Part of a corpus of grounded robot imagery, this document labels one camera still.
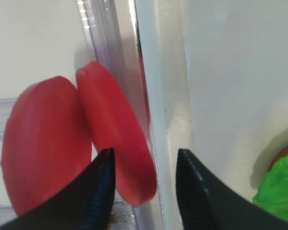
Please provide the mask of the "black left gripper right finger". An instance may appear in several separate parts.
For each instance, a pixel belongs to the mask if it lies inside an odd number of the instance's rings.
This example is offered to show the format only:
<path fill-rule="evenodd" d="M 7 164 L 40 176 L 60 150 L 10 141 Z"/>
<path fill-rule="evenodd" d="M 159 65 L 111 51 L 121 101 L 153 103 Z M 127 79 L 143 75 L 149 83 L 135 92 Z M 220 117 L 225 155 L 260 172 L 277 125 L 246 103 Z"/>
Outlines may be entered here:
<path fill-rule="evenodd" d="M 185 230 L 288 230 L 288 222 L 251 204 L 179 149 L 176 197 Z"/>

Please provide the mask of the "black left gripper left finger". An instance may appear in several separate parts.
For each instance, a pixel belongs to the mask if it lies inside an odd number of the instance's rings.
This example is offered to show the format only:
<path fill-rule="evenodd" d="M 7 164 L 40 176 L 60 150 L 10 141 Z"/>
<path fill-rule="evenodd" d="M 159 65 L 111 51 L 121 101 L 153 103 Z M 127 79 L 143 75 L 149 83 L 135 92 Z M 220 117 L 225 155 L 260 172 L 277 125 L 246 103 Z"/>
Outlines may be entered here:
<path fill-rule="evenodd" d="M 114 196 L 115 153 L 109 148 L 55 196 L 0 230 L 106 230 Z"/>

